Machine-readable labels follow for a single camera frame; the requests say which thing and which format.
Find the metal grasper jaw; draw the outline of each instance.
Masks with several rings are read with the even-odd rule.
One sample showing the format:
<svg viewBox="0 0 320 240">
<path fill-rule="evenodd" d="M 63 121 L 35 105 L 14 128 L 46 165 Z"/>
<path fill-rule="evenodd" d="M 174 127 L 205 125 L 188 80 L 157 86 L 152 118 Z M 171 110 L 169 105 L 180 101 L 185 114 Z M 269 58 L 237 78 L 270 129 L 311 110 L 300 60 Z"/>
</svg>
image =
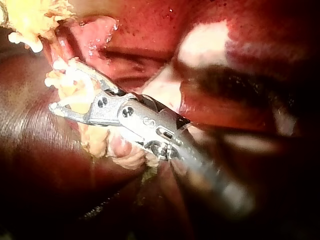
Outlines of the metal grasper jaw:
<svg viewBox="0 0 320 240">
<path fill-rule="evenodd" d="M 72 111 L 70 108 L 61 106 L 58 102 L 49 104 L 50 112 L 86 125 L 121 126 L 117 116 L 118 109 L 126 101 L 137 99 L 137 97 L 133 93 L 126 93 L 107 76 L 76 58 L 71 59 L 68 64 L 77 71 L 81 71 L 92 79 L 99 81 L 102 91 L 94 97 L 89 111 L 85 114 Z"/>
<path fill-rule="evenodd" d="M 85 114 L 72 111 L 57 102 L 49 104 L 49 110 L 57 116 L 86 125 L 121 126 L 117 116 L 118 109 L 126 101 L 136 98 L 132 93 L 127 93 L 124 96 L 113 96 L 109 92 L 102 91 L 95 96 L 89 111 Z"/>
</svg>

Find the metal screw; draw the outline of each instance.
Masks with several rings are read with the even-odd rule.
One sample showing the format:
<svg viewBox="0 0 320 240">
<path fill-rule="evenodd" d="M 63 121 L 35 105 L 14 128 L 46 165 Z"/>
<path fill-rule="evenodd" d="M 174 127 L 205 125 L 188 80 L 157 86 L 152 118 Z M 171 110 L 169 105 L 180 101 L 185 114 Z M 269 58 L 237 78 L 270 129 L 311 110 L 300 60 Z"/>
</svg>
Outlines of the metal screw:
<svg viewBox="0 0 320 240">
<path fill-rule="evenodd" d="M 132 114 L 134 114 L 134 109 L 130 106 L 126 106 L 123 110 L 122 110 L 122 115 L 123 117 L 127 118 L 127 117 L 131 117 Z"/>
<path fill-rule="evenodd" d="M 106 98 L 106 97 L 103 97 L 102 99 L 100 99 L 100 100 L 98 101 L 98 107 L 99 107 L 99 108 L 104 108 L 104 107 L 107 105 L 107 103 L 108 103 L 107 98 Z"/>
</svg>

